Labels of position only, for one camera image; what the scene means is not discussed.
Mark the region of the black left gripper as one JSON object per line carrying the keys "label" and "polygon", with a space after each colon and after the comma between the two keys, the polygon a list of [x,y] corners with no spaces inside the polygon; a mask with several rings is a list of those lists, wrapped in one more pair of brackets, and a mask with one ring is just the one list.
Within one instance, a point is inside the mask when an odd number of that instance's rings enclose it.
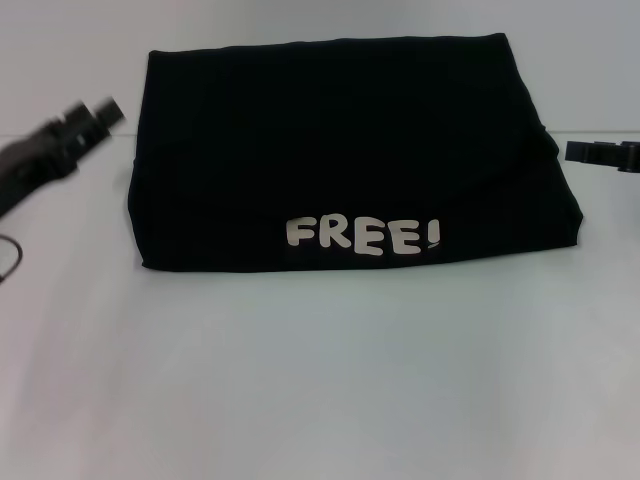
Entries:
{"label": "black left gripper", "polygon": [[93,113],[76,102],[62,120],[45,124],[30,136],[1,150],[1,213],[7,214],[42,186],[62,180],[78,169],[80,160],[125,121],[113,97]]}

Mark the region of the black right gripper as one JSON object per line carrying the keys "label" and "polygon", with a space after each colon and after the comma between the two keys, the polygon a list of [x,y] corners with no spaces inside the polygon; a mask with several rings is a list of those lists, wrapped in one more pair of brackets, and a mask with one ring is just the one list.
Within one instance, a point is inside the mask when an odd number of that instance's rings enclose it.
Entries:
{"label": "black right gripper", "polygon": [[584,164],[620,164],[617,167],[620,172],[639,173],[640,142],[622,141],[615,144],[569,141],[565,160]]}

